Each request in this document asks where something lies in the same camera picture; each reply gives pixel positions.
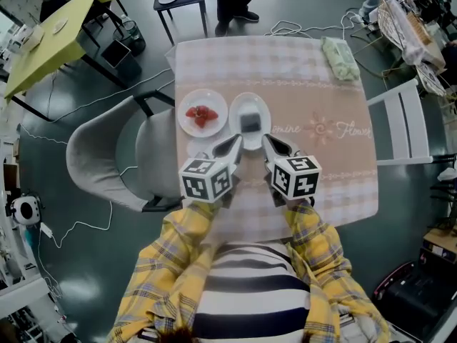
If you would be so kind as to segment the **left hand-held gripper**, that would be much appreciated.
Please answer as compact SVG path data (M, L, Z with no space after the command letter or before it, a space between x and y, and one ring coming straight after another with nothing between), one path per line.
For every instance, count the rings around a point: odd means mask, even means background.
M187 159L179 169L182 196L213 204L230 193L242 151L243 136L232 134Z

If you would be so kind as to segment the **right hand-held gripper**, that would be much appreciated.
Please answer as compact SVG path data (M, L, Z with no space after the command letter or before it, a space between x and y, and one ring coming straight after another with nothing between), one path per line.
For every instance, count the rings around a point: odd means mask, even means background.
M297 146L293 142L272 134L264 134L261 143L272 189L286 201L305 199L313 204L322 172L316 157L295 156Z

